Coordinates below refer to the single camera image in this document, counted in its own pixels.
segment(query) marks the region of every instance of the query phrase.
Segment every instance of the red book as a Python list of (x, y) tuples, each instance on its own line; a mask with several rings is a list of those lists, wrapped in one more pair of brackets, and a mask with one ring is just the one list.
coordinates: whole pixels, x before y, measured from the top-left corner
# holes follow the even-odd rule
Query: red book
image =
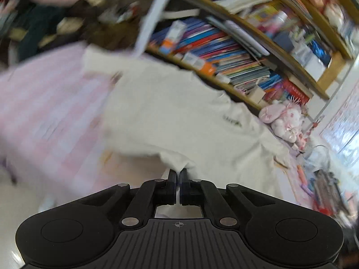
[(208, 37), (204, 37), (202, 39), (199, 39), (199, 40), (197, 40), (195, 42), (192, 42), (192, 43), (190, 43), (190, 44), (188, 44), (186, 46), (182, 46), (181, 48), (176, 49), (174, 51), (174, 53), (185, 53), (185, 52), (191, 50), (192, 48), (196, 48), (196, 47), (201, 46), (201, 45), (203, 45), (203, 44), (205, 44), (207, 42), (210, 42), (212, 40), (215, 40), (215, 39), (221, 38), (221, 37), (225, 37), (225, 36), (227, 36), (227, 35), (224, 32), (219, 32), (219, 33), (210, 35)]
[(303, 93), (295, 84), (285, 78), (283, 80), (283, 87), (290, 95), (294, 96), (296, 99), (299, 99), (300, 105), (305, 105), (309, 101), (309, 97)]

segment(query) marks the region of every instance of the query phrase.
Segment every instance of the crosshair marking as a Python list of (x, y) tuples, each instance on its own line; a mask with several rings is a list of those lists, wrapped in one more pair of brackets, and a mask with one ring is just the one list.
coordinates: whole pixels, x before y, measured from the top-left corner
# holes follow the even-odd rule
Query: crosshair marking
[(175, 226), (177, 226), (177, 227), (182, 227), (182, 226), (184, 226), (184, 223), (178, 221), (178, 222), (175, 223)]

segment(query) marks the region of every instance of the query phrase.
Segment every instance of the white floor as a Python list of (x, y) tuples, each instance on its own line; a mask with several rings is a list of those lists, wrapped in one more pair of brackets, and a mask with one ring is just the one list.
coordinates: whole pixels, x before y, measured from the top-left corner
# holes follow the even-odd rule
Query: white floor
[(14, 186), (0, 169), (0, 268), (19, 269), (23, 266), (15, 244), (18, 226), (38, 212), (41, 199), (23, 183)]

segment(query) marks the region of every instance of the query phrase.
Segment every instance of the pink stuffed toy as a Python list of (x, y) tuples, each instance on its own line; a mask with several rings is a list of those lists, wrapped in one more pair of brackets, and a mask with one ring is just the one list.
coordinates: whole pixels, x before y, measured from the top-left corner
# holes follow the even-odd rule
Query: pink stuffed toy
[(264, 107), (259, 112), (259, 119), (264, 123), (271, 123), (276, 136), (290, 143), (298, 141), (302, 146), (299, 135), (302, 133), (304, 118), (298, 104), (289, 100), (283, 103), (274, 100), (272, 105)]

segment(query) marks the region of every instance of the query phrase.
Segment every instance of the circular pad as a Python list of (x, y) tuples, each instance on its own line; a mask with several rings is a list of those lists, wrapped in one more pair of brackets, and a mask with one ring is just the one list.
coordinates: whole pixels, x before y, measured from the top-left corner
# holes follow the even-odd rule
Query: circular pad
[(50, 242), (64, 243), (80, 236), (83, 228), (81, 223), (73, 219), (56, 219), (44, 225), (41, 234)]
[(70, 203), (28, 218), (15, 239), (25, 262), (74, 267), (102, 254), (114, 239), (114, 229), (98, 207)]
[(282, 220), (276, 225), (275, 229), (282, 238), (292, 242), (309, 241), (318, 233), (315, 224), (301, 218)]
[(245, 238), (259, 256), (283, 267), (328, 263), (343, 244), (343, 232), (335, 220), (293, 205), (258, 208), (245, 227)]

